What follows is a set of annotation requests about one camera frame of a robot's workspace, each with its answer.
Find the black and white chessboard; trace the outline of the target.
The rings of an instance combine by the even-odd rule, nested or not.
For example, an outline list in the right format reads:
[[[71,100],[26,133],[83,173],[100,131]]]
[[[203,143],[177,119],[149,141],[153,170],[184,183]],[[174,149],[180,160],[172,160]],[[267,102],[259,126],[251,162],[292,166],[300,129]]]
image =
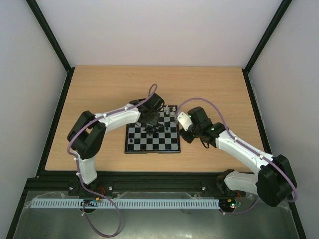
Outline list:
[[[142,153],[181,153],[180,138],[178,134],[179,126],[175,123],[175,113],[172,108],[177,105],[167,105],[160,110],[158,124],[162,124],[163,128],[159,129],[159,133],[155,135],[147,135],[144,129],[146,123],[131,123],[126,125],[125,154],[142,154]],[[165,131],[166,123],[170,122],[168,131]],[[166,149],[166,145],[171,145],[171,150]]]

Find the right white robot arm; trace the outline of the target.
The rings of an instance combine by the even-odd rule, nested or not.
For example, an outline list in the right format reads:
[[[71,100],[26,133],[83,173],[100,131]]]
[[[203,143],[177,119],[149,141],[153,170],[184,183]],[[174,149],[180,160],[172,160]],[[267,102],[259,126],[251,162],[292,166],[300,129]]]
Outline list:
[[[224,124],[212,123],[202,107],[176,117],[181,125],[180,136],[192,143],[198,138],[205,148],[220,149],[246,165],[251,173],[228,169],[217,178],[217,189],[223,195],[232,191],[255,194],[271,207],[278,206],[297,188],[297,182],[289,160],[283,156],[265,153],[238,138]]]

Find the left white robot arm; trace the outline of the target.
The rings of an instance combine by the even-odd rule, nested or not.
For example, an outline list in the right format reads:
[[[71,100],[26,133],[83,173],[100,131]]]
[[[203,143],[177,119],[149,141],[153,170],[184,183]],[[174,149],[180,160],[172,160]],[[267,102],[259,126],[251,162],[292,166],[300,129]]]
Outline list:
[[[67,153],[74,156],[80,181],[88,185],[97,179],[95,159],[106,133],[137,122],[157,125],[163,106],[164,100],[152,93],[110,112],[84,111],[67,136]]]

